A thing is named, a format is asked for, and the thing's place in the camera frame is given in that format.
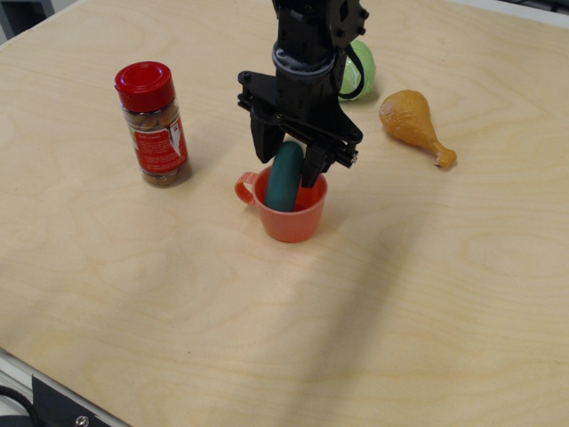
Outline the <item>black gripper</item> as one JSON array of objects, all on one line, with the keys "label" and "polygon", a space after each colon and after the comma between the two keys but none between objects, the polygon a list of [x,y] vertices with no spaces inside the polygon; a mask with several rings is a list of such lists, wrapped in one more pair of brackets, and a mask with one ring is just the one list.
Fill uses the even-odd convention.
[{"label": "black gripper", "polygon": [[314,187],[321,173],[337,162],[351,167],[363,133],[343,112],[339,94],[345,60],[325,73],[291,74],[279,69],[274,76],[250,70],[238,75],[242,92],[238,105],[249,111],[257,158],[266,164],[277,153],[286,134],[307,146],[301,186]]}]

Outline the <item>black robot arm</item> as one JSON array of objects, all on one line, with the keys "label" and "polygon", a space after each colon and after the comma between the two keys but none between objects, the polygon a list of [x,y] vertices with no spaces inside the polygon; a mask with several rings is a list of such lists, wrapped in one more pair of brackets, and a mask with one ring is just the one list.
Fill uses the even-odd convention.
[{"label": "black robot arm", "polygon": [[365,33],[368,11],[358,1],[275,1],[278,20],[273,76],[243,71],[238,104],[248,110],[257,158],[269,162],[290,135],[306,146],[305,188],[333,163],[351,167],[363,134],[341,109],[346,61],[358,63],[351,46]]}]

